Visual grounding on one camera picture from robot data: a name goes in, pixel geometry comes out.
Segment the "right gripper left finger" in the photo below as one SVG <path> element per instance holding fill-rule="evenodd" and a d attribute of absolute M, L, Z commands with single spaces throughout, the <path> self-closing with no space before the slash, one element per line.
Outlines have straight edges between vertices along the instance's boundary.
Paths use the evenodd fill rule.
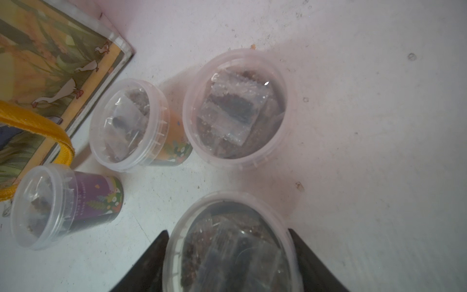
<path fill-rule="evenodd" d="M 161 292 L 168 242 L 168 231 L 162 231 L 111 292 Z"/>

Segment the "white canvas bag yellow handles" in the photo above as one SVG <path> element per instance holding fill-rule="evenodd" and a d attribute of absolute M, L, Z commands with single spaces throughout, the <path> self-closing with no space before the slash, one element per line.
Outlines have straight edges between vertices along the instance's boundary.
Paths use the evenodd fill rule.
<path fill-rule="evenodd" d="M 133 55 L 95 1 L 1 2 L 1 200 L 71 137 Z"/>

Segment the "seed jar purple label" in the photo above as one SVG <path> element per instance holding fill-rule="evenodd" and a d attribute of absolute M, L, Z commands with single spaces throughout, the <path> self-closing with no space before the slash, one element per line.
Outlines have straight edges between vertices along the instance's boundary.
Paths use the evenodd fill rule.
<path fill-rule="evenodd" d="M 46 249 L 71 233 L 113 221 L 123 205 L 124 188 L 115 176 L 40 165 L 16 189 L 12 236 L 22 248 Z"/>

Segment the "seed jar removed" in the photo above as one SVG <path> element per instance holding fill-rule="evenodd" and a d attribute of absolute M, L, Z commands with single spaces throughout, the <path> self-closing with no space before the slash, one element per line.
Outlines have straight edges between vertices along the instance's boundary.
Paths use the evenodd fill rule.
<path fill-rule="evenodd" d="M 130 172 L 148 166 L 177 166 L 192 153 L 182 119 L 161 90 L 124 79 L 98 101 L 90 122 L 92 154 L 103 166 Z"/>
<path fill-rule="evenodd" d="M 201 159 L 247 170 L 280 152 L 296 120 L 296 103 L 296 90 L 277 59 L 264 51 L 235 49 L 195 74 L 182 120 Z"/>

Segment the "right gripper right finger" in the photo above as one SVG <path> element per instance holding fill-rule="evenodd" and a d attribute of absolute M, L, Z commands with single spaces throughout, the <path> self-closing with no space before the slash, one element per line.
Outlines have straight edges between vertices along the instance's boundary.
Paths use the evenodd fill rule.
<path fill-rule="evenodd" d="M 305 292 L 349 292 L 293 229 L 294 242 Z"/>

